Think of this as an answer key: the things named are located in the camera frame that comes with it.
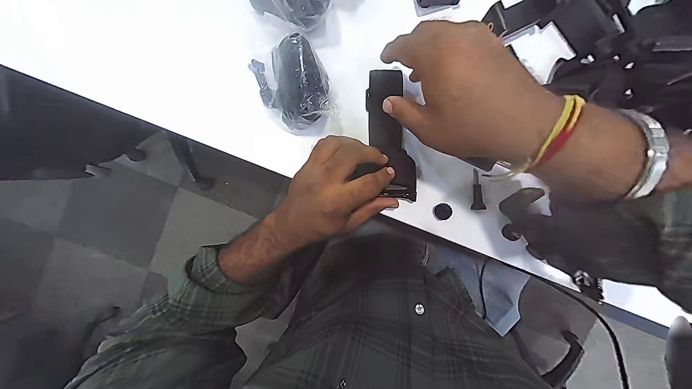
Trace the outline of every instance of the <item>hand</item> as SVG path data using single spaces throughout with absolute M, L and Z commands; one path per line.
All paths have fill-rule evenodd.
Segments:
M 377 197 L 394 178 L 394 169 L 348 182 L 359 163 L 384 165 L 387 160 L 376 148 L 353 138 L 321 139 L 274 212 L 275 225 L 302 246 L 352 231 L 385 208 L 397 208 L 396 199 Z
M 381 56 L 413 69 L 426 105 L 400 97 L 383 109 L 423 144 L 459 158 L 523 162 L 560 116 L 563 100 L 545 90 L 485 24 L 425 21 Z

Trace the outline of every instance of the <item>black cable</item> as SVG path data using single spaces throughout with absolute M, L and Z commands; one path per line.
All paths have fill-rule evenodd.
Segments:
M 546 282 L 543 281 L 546 285 L 550 285 L 553 289 L 557 290 L 558 292 L 564 294 L 565 296 L 569 296 L 573 300 L 577 301 L 579 304 L 581 304 L 583 307 L 585 307 L 589 312 L 594 314 L 596 318 L 599 319 L 601 324 L 605 327 L 605 330 L 608 331 L 608 336 L 610 337 L 610 342 L 612 343 L 612 347 L 615 349 L 615 358 L 617 359 L 617 367 L 620 372 L 620 382 L 622 383 L 622 388 L 623 389 L 630 389 L 630 378 L 627 375 L 627 369 L 625 369 L 625 361 L 622 357 L 622 350 L 620 349 L 620 342 L 617 340 L 617 336 L 615 336 L 615 332 L 610 328 L 608 325 L 608 322 L 589 304 L 586 302 L 583 302 L 580 298 L 576 297 L 575 295 L 571 294 L 570 292 L 562 289 L 561 287 L 556 286 L 552 282 Z
M 488 263 L 490 258 L 485 259 L 485 262 L 483 262 L 483 266 L 480 269 L 480 279 L 478 280 L 478 287 L 480 289 L 480 300 L 483 305 L 483 320 L 486 318 L 487 310 L 485 306 L 485 296 L 483 293 L 483 274 L 485 272 L 485 265 Z M 530 277 L 533 277 L 537 280 L 540 280 L 544 284 L 551 286 L 553 289 L 557 290 L 558 292 L 564 294 L 565 296 L 571 298 L 572 300 L 577 301 L 579 304 L 581 304 L 583 307 L 585 307 L 589 312 L 591 312 L 594 316 L 596 316 L 597 319 L 601 322 L 601 324 L 605 327 L 605 330 L 608 332 L 608 336 L 610 337 L 610 342 L 612 343 L 612 348 L 615 350 L 615 358 L 617 360 L 617 367 L 620 373 L 620 382 L 622 384 L 623 389 L 630 389 L 630 378 L 627 375 L 627 369 L 625 369 L 625 361 L 624 358 L 622 357 L 622 350 L 620 349 L 620 342 L 617 340 L 617 336 L 615 336 L 615 332 L 610 328 L 608 322 L 589 304 L 586 302 L 583 302 L 580 298 L 576 297 L 575 295 L 571 294 L 570 292 L 562 289 L 562 286 L 559 286 L 555 284 L 555 282 L 552 282 L 550 280 L 544 280 L 543 278 L 536 277 L 534 274 L 529 273 L 528 271 L 524 269 L 519 269 L 518 267 L 514 266 L 509 266 L 510 269 L 515 269 L 519 270 L 524 274 L 529 275 Z
M 488 308 L 485 306 L 485 293 L 483 292 L 483 274 L 485 274 L 485 265 L 488 264 L 488 259 L 483 262 L 483 266 L 480 268 L 480 277 L 478 279 L 478 289 L 480 289 L 480 302 L 483 306 L 483 320 L 488 317 Z

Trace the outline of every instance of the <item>black thumbscrew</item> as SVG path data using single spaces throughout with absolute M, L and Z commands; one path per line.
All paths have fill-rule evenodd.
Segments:
M 473 204 L 471 204 L 471 209 L 488 209 L 483 202 L 483 188 L 481 188 L 480 182 L 478 181 L 478 169 L 473 169 Z

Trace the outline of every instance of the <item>shirt cuff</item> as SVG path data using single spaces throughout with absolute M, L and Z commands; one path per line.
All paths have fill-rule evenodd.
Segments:
M 222 246 L 204 246 L 168 282 L 170 308 L 200 325 L 236 327 L 266 309 L 267 284 L 252 287 L 229 280 L 219 268 Z

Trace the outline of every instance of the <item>fingernail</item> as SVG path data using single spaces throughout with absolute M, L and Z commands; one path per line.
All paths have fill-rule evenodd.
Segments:
M 392 102 L 389 101 L 389 98 L 386 98 L 385 101 L 382 103 L 382 110 L 384 112 L 387 112 L 387 114 L 389 115 L 392 114 Z

